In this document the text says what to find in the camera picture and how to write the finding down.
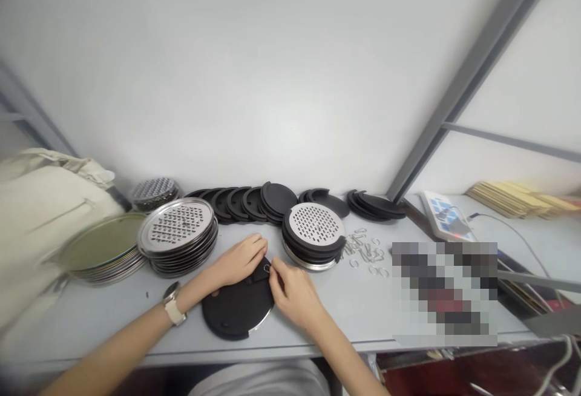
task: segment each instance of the white wall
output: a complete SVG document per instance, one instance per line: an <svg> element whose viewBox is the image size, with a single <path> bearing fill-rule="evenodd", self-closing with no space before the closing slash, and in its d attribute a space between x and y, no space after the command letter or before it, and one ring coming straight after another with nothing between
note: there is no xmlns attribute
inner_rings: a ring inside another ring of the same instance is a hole
<svg viewBox="0 0 581 396"><path fill-rule="evenodd" d="M580 31L581 0L541 0L458 123L581 153ZM452 133L410 192L463 193L485 179L568 194L581 165Z"/></svg>
<svg viewBox="0 0 581 396"><path fill-rule="evenodd" d="M497 1L0 0L0 56L126 185L382 193Z"/></svg>

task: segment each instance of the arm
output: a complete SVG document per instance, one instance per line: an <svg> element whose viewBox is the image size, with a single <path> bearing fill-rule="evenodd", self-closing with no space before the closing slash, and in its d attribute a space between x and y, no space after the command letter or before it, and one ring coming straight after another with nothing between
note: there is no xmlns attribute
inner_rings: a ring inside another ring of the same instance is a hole
<svg viewBox="0 0 581 396"><path fill-rule="evenodd" d="M266 239L260 234L234 245L181 288L176 299L180 312L189 311L220 287L251 275L267 249ZM171 327L163 305L156 305L62 374L42 395L111 393Z"/></svg>
<svg viewBox="0 0 581 396"><path fill-rule="evenodd" d="M303 270L289 267L275 257L269 282L277 306L314 340L350 395L389 395L325 310Z"/></svg>

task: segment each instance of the perforated metal disc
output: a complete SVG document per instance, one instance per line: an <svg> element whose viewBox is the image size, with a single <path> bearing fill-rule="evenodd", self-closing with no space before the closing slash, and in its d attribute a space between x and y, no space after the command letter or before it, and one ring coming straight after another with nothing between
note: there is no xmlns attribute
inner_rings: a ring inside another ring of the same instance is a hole
<svg viewBox="0 0 581 396"><path fill-rule="evenodd" d="M290 211L290 230L310 245L332 245L345 236L343 222L330 208L305 202L295 205Z"/></svg>
<svg viewBox="0 0 581 396"><path fill-rule="evenodd" d="M133 202L146 202L169 194L176 187L171 178L155 178L137 184L131 191Z"/></svg>
<svg viewBox="0 0 581 396"><path fill-rule="evenodd" d="M199 198L177 199L162 205L143 222L139 248L148 252L173 251L198 239L214 218L212 206Z"/></svg>

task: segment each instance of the black rubber disc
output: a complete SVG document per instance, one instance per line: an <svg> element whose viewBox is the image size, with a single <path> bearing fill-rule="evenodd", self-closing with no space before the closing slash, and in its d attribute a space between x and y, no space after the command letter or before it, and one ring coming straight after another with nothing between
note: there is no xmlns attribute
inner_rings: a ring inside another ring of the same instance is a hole
<svg viewBox="0 0 581 396"><path fill-rule="evenodd" d="M268 222L268 218L260 209L260 191L262 187L253 187L242 195L242 210L255 222Z"/></svg>
<svg viewBox="0 0 581 396"><path fill-rule="evenodd" d="M307 197L307 193L310 190L305 190L304 192L302 192L299 196L298 196L298 203L303 203L303 202L307 202L307 200L305 199Z"/></svg>
<svg viewBox="0 0 581 396"><path fill-rule="evenodd" d="M200 190L196 190L193 191L192 193L188 193L186 196L184 197L200 197L200 195L204 192L207 192L210 189L200 189Z"/></svg>
<svg viewBox="0 0 581 396"><path fill-rule="evenodd" d="M357 192L357 190L352 190L352 191L347 193L347 204L349 205L349 208L351 208L351 210L355 214L359 215L363 219L372 220L374 222L385 222L386 220L390 220L390 219L378 217L378 216L374 215L373 213L371 213L370 211L367 211L365 208L363 208L355 200L355 193L356 192Z"/></svg>
<svg viewBox="0 0 581 396"><path fill-rule="evenodd" d="M252 275L220 288L202 300L204 321L212 332L226 340L243 340L274 306L268 284L270 261L263 258Z"/></svg>
<svg viewBox="0 0 581 396"><path fill-rule="evenodd" d="M278 217L284 217L287 211L298 204L297 195L282 184L272 184L267 181L260 191L262 202Z"/></svg>
<svg viewBox="0 0 581 396"><path fill-rule="evenodd" d="M349 206L344 201L329 194L329 189L310 190L306 197L309 202L319 203L330 208L340 218L347 217L351 212Z"/></svg>
<svg viewBox="0 0 581 396"><path fill-rule="evenodd" d="M365 190L357 192L355 197L360 202L361 206L375 214L385 214L386 216L392 216L394 218L396 216L405 217L404 211L399 205L387 199L368 195Z"/></svg>
<svg viewBox="0 0 581 396"><path fill-rule="evenodd" d="M274 214L271 210L264 206L262 199L260 199L259 207L262 213L266 215L268 222L273 223L274 225L281 225L283 223L283 218L279 217L278 215Z"/></svg>
<svg viewBox="0 0 581 396"><path fill-rule="evenodd" d="M226 198L226 209L228 213L239 222L248 222L250 217L242 211L242 197L250 187L238 187L232 190Z"/></svg>
<svg viewBox="0 0 581 396"><path fill-rule="evenodd" d="M199 195L198 198L202 198L204 201L206 201L208 203L212 203L212 198L214 197L214 195L222 189L223 189L223 187L217 187L214 189L206 190L204 193Z"/></svg>
<svg viewBox="0 0 581 396"><path fill-rule="evenodd" d="M214 193L214 196L212 196L210 204L212 204L214 214L220 223L232 222L232 216L230 216L226 207L226 199L228 198L228 194L236 189L237 187L226 187Z"/></svg>

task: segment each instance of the stack of grater plates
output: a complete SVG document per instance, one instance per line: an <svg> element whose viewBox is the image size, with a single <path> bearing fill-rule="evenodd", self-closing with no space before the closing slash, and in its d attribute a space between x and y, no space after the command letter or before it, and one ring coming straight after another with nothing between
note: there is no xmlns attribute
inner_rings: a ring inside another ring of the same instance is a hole
<svg viewBox="0 0 581 396"><path fill-rule="evenodd" d="M286 253L304 269L320 272L339 262L345 245L345 228L330 208L300 203L285 215L282 225Z"/></svg>
<svg viewBox="0 0 581 396"><path fill-rule="evenodd" d="M177 278L208 258L217 237L218 220L212 206L189 197L153 211L137 233L137 247L158 275Z"/></svg>
<svg viewBox="0 0 581 396"><path fill-rule="evenodd" d="M136 272L146 259L136 246L145 215L128 213L89 226L61 249L57 264L91 285L107 285Z"/></svg>
<svg viewBox="0 0 581 396"><path fill-rule="evenodd" d="M155 178L137 184L130 193L136 210L150 213L179 197L180 190L171 178Z"/></svg>

